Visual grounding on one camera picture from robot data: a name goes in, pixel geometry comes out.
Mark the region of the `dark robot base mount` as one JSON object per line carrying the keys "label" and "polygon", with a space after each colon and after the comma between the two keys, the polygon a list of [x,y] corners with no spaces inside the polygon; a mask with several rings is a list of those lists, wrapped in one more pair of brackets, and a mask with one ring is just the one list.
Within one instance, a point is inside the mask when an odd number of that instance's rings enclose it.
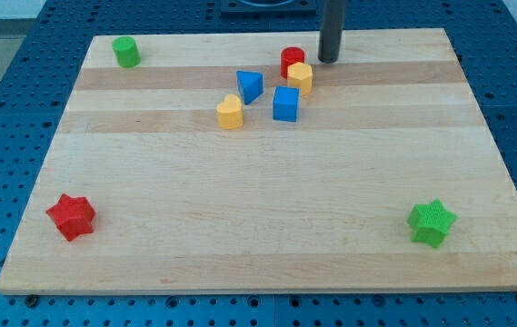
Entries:
{"label": "dark robot base mount", "polygon": [[315,13],[317,0],[219,0],[221,15]]}

